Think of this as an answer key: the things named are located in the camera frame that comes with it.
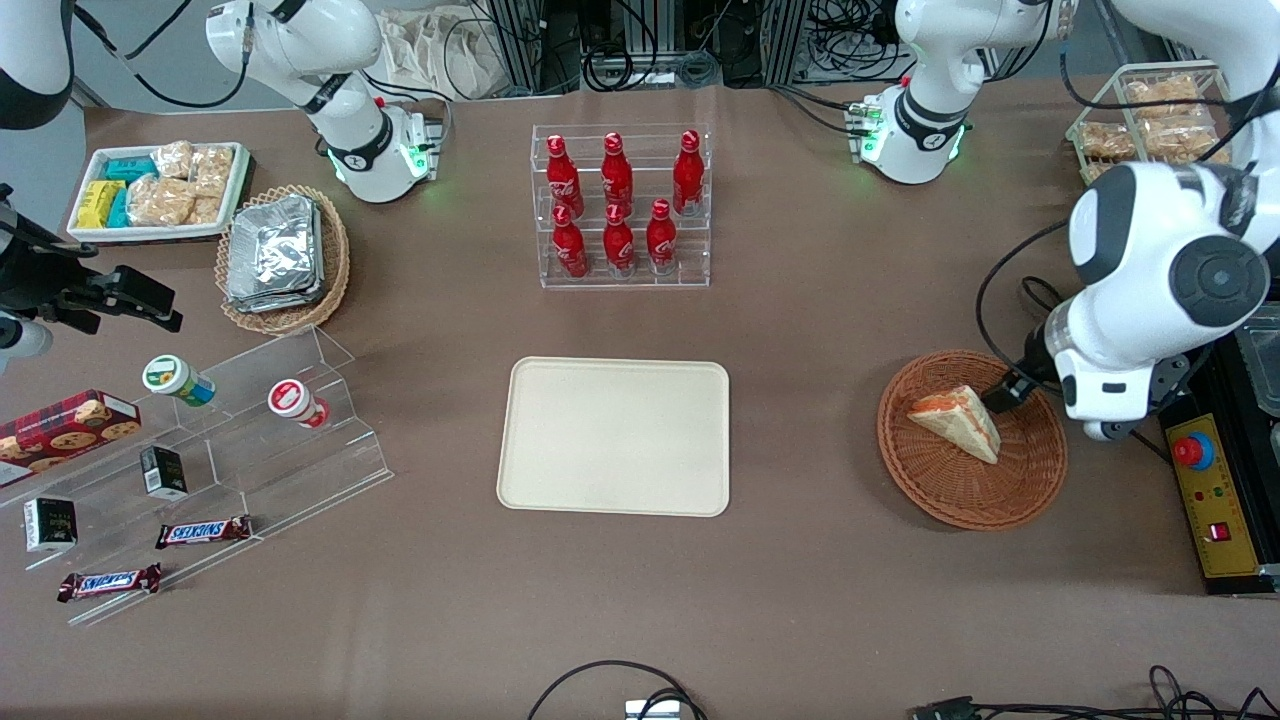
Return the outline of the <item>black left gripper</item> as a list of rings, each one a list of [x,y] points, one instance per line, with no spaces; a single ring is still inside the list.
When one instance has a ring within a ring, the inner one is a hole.
[[[982,402],[992,414],[1012,411],[1023,405],[1037,389],[1060,393],[1061,384],[1053,356],[1046,341],[1047,322],[1042,322],[1024,343],[1020,368],[1010,368],[1004,375],[1004,386],[992,386],[982,393]]]

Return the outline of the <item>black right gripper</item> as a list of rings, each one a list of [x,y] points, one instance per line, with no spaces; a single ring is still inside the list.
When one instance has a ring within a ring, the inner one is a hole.
[[[1,184],[1,305],[24,319],[67,325],[97,334],[101,315],[128,315],[178,333],[183,315],[173,306],[175,291],[132,266],[111,273],[111,300],[104,274],[82,264],[99,250],[63,243],[12,205],[13,187]]]

